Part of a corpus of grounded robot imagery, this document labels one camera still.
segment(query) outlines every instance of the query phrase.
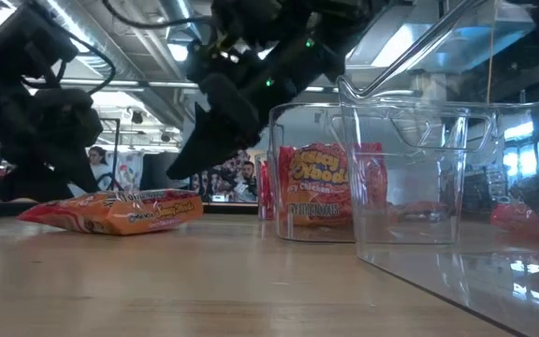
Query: ceiling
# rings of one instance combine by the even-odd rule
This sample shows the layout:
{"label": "ceiling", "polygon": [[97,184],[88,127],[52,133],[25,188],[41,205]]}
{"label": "ceiling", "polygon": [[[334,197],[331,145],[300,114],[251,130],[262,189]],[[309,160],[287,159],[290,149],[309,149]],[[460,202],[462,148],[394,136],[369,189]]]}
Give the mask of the ceiling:
{"label": "ceiling", "polygon": [[[158,81],[168,84],[166,87],[139,87],[137,83],[113,85],[106,89],[106,93],[95,97],[95,107],[101,117],[121,120],[121,143],[142,146],[161,144],[171,150],[180,147],[182,137],[187,136],[180,131],[192,128],[194,103],[205,102],[205,97],[196,86],[186,83],[183,77],[183,46],[168,45],[168,32],[164,30],[139,31],[114,20],[100,0],[39,1],[58,14],[58,19],[66,29],[85,38],[113,60],[119,70],[117,81]],[[175,5],[172,1],[178,0],[118,0],[113,3],[124,13],[130,13],[137,21],[155,22],[168,18],[168,11]],[[183,1],[190,5],[193,14],[210,14],[211,0]],[[430,29],[444,14],[443,11],[454,7],[458,1],[396,1],[397,5],[376,20],[370,32],[350,53],[346,75],[357,87],[366,87]],[[22,0],[0,0],[0,7],[3,3],[17,6],[21,2]],[[163,10],[160,2],[166,3]],[[467,25],[483,26],[481,18],[485,15],[490,14],[474,14],[474,21]],[[1,18],[5,19],[5,16],[0,15],[0,22]],[[476,33],[468,30],[466,34]],[[171,41],[180,37],[178,32],[172,35]],[[101,65],[100,60],[82,54],[68,65],[66,78],[69,80],[66,85],[87,88],[92,84],[85,80],[101,80],[107,71],[109,70]],[[411,78],[399,76],[397,81],[390,81],[389,86],[384,86],[383,90],[409,89],[412,84]],[[339,96],[331,89],[333,87],[333,83],[322,77],[313,84],[310,91],[300,95],[296,101],[338,102]],[[144,112],[142,124],[131,123],[132,110]],[[112,128],[109,125],[109,130],[101,136],[102,143],[114,141]],[[171,132],[170,142],[161,141],[164,132]]]}

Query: orange snack bag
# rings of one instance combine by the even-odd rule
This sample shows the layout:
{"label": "orange snack bag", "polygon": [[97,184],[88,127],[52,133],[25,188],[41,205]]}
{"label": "orange snack bag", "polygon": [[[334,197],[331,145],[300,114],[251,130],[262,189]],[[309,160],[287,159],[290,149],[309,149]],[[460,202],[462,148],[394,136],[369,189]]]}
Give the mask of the orange snack bag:
{"label": "orange snack bag", "polygon": [[203,215],[191,191],[98,192],[36,205],[19,220],[81,233],[132,235],[172,229]]}
{"label": "orange snack bag", "polygon": [[[386,206],[387,173],[379,143],[360,144],[358,155],[375,208]],[[353,207],[345,151],[338,144],[315,143],[300,149],[281,147],[278,156],[281,222],[294,226],[344,227],[353,224]]]}

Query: wooden table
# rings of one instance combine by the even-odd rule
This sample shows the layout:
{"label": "wooden table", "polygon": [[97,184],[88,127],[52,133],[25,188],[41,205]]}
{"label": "wooden table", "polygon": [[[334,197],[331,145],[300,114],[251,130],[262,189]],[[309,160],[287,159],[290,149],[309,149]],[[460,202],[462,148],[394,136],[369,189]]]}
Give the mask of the wooden table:
{"label": "wooden table", "polygon": [[507,334],[253,216],[128,238],[0,219],[0,337],[450,335]]}

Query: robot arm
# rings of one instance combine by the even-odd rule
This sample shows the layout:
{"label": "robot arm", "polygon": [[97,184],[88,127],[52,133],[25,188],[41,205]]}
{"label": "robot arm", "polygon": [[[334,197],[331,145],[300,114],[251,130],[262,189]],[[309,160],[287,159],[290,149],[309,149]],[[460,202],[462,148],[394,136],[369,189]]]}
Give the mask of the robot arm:
{"label": "robot arm", "polygon": [[[207,95],[211,110],[196,105],[195,130],[168,177],[183,179],[256,145],[272,108],[297,97],[322,74],[335,81],[344,73],[345,55],[384,5],[372,0],[215,0],[211,9],[222,38],[207,45],[194,40],[186,60],[186,76]],[[249,50],[238,51],[239,40]],[[271,52],[259,59],[257,51],[272,43]]]}

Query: woman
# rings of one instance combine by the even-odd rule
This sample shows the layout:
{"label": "woman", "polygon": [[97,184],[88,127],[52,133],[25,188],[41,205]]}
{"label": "woman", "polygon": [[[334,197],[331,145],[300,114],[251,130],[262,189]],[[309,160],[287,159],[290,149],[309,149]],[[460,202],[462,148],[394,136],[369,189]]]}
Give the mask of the woman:
{"label": "woman", "polygon": [[95,180],[99,182],[99,189],[107,191],[111,184],[111,168],[105,159],[106,151],[99,146],[94,146],[89,150],[89,162],[91,162],[91,170],[95,176]]}

